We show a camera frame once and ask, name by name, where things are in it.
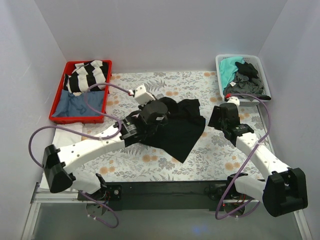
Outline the black t-shirt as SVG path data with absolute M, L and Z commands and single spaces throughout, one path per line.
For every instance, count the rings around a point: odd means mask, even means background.
M 205 130 L 206 119 L 200 113 L 200 102 L 198 99 L 176 102 L 169 97 L 156 100 L 165 103 L 168 108 L 167 123 L 138 126 L 135 119 L 140 110 L 136 110 L 122 120 L 120 138 L 126 147 L 140 143 L 164 150 L 184 163 Z

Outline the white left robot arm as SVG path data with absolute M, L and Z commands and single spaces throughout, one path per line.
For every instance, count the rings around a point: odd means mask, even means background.
M 77 169 L 108 152 L 124 149 L 152 136 L 158 126 L 167 123 L 168 112 L 160 100 L 151 101 L 89 139 L 60 148 L 53 144 L 47 146 L 43 160 L 50 192 L 55 194 L 74 189 L 90 194 L 95 200 L 103 199 L 107 193 L 103 178 L 77 172 Z

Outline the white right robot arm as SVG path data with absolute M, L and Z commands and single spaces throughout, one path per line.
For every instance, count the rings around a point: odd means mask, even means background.
M 234 147 L 247 156 L 262 174 L 264 181 L 254 179 L 238 170 L 229 176 L 221 198 L 237 199 L 246 195 L 262 203 L 273 217 L 305 209 L 308 206 L 306 175 L 300 168 L 291 168 L 280 161 L 254 130 L 240 122 L 238 106 L 234 102 L 213 108 L 209 127 L 222 131 Z

